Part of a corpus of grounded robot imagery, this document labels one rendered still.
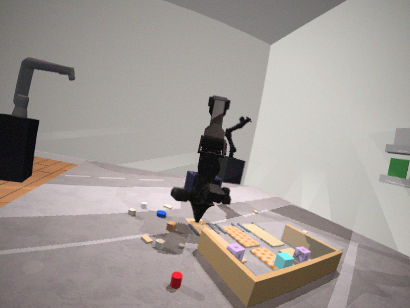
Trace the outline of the blue cylinder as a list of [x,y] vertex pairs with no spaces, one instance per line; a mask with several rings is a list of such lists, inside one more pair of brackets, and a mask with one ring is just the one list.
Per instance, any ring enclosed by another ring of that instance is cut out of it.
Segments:
[[165,218],[166,212],[159,210],[159,211],[157,211],[157,216],[162,217],[162,218]]

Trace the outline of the orange-brown cube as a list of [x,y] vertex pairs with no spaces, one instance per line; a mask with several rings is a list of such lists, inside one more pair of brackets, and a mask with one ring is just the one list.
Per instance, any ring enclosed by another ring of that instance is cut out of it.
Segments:
[[177,225],[177,223],[175,223],[173,221],[169,221],[168,224],[167,224],[166,230],[169,230],[169,231],[173,232],[173,231],[176,230],[176,225]]

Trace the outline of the red cylinder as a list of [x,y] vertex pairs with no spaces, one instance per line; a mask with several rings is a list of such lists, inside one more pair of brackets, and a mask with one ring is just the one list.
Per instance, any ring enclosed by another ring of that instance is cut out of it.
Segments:
[[170,286],[174,289],[177,289],[181,286],[181,282],[182,282],[182,274],[177,271],[173,272]]

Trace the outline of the tan open wooden tray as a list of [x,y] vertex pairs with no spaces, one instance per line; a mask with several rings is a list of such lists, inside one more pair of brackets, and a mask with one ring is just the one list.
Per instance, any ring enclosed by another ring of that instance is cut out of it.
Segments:
[[202,225],[197,249],[246,307],[337,270],[344,251],[289,221]]

